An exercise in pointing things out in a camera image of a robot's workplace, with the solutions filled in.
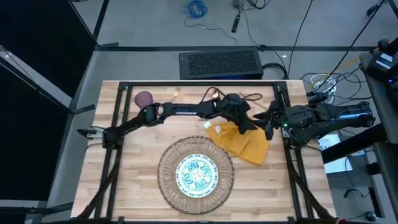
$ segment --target blue cable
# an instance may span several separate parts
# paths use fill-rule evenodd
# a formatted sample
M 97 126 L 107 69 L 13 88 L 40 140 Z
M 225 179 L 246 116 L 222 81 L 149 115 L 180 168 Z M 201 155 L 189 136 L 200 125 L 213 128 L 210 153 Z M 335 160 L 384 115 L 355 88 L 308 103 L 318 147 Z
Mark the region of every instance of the blue cable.
M 192 19 L 202 18 L 208 12 L 208 8 L 202 0 L 192 0 L 183 8 L 184 12 Z

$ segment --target black curtain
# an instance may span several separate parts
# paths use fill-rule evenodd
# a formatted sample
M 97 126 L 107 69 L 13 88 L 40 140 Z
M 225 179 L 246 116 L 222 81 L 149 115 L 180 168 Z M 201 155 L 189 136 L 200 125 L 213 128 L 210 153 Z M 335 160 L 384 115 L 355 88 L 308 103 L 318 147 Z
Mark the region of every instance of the black curtain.
M 0 64 L 0 200 L 45 200 L 68 112 Z
M 68 0 L 1 0 L 0 45 L 74 97 L 96 42 Z

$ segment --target white cable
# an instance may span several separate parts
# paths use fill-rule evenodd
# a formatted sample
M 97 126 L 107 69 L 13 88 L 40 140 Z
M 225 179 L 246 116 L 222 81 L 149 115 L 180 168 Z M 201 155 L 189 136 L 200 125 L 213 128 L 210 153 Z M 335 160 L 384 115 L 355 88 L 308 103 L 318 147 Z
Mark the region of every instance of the white cable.
M 337 91 L 336 80 L 334 78 L 332 78 L 332 77 L 329 77 L 327 80 L 321 80 L 321 81 L 318 81 L 318 82 L 314 82 L 313 78 L 319 77 L 319 76 L 327 77 L 328 75 L 327 74 L 316 74 L 316 75 L 313 75 L 311 77 L 310 81 L 311 81 L 312 85 L 314 86 L 314 89 L 316 89 L 316 90 L 319 89 L 319 86 L 322 85 L 323 82 L 326 82 L 326 84 L 330 85 L 323 92 L 324 93 L 328 93 L 329 95 L 331 95 L 330 101 L 328 102 L 328 104 L 331 104 L 333 102 L 333 100 L 335 99 L 335 95 L 336 95 L 336 91 Z

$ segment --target wicker charger plate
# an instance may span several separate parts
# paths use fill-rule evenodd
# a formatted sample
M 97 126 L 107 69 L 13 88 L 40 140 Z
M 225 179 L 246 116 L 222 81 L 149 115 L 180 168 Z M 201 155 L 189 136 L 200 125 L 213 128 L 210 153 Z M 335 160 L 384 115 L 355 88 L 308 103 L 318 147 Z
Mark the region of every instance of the wicker charger plate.
M 157 169 L 159 189 L 178 211 L 202 215 L 220 207 L 234 184 L 228 153 L 210 139 L 194 136 L 169 146 Z

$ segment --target concrete floor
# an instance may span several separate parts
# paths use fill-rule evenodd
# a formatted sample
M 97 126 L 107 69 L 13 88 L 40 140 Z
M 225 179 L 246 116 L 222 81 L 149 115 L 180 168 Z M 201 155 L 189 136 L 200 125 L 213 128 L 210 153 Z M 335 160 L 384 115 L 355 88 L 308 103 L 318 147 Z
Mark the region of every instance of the concrete floor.
M 233 45 L 233 40 L 224 36 L 221 31 L 209 31 L 201 27 L 188 28 L 183 25 L 185 15 L 180 12 L 184 0 L 111 0 L 98 37 L 99 44 L 119 42 L 122 46 L 197 46 L 197 45 Z M 201 22 L 208 27 L 222 27 L 237 38 L 238 45 L 252 45 L 248 37 L 244 18 L 239 23 L 236 34 L 230 32 L 231 24 L 237 13 L 230 0 L 204 0 L 209 13 Z M 265 9 L 247 12 L 250 31 L 259 44 L 292 46 L 299 25 L 307 10 L 309 0 L 273 0 Z M 297 45 L 348 46 L 367 21 L 366 10 L 377 3 L 377 0 L 316 0 L 302 28 Z M 89 0 L 75 3 L 88 28 L 93 31 L 102 0 Z M 376 45 L 381 38 L 393 39 L 398 35 L 398 19 L 389 6 L 384 6 L 375 16 L 368 28 L 358 39 L 356 45 Z M 103 80 L 178 80 L 179 52 L 95 52 L 91 59 L 86 79 L 80 93 L 78 107 L 96 103 Z M 289 63 L 290 52 L 278 52 L 286 55 L 284 62 Z M 360 52 L 350 52 L 346 61 L 358 57 Z M 344 52 L 295 52 L 291 64 L 290 78 L 299 79 L 305 73 L 326 73 L 331 71 Z M 273 52 L 260 52 L 262 63 L 280 62 Z M 339 70 L 348 72 L 358 64 Z M 356 73 L 364 80 L 361 72 Z M 281 79 L 282 74 L 274 70 L 264 71 L 263 79 Z M 337 95 L 348 97 L 357 89 L 357 84 L 339 82 Z M 356 97 L 369 96 L 365 83 Z M 84 159 L 84 148 L 87 140 L 77 134 L 78 128 L 87 128 L 93 121 L 94 112 L 90 111 L 76 116 L 72 122 L 68 141 L 58 167 L 53 190 L 48 206 L 70 202 L 74 199 L 81 165 Z M 349 129 L 360 132 L 360 129 Z M 368 153 L 369 159 L 374 155 Z M 353 159 L 354 177 L 361 174 L 363 164 Z M 361 198 L 351 194 L 343 198 L 345 190 L 351 185 L 345 173 L 329 175 L 330 187 L 336 212 L 339 217 L 355 217 L 372 210 L 370 198 Z M 353 178 L 358 189 L 367 194 L 369 181 L 366 178 Z M 380 176 L 375 176 L 377 190 L 382 198 L 387 198 L 386 190 Z M 383 205 L 386 218 L 378 223 L 395 223 L 391 205 L 388 200 Z M 46 220 L 68 218 L 70 212 L 45 217 Z M 365 221 L 363 217 L 355 221 Z

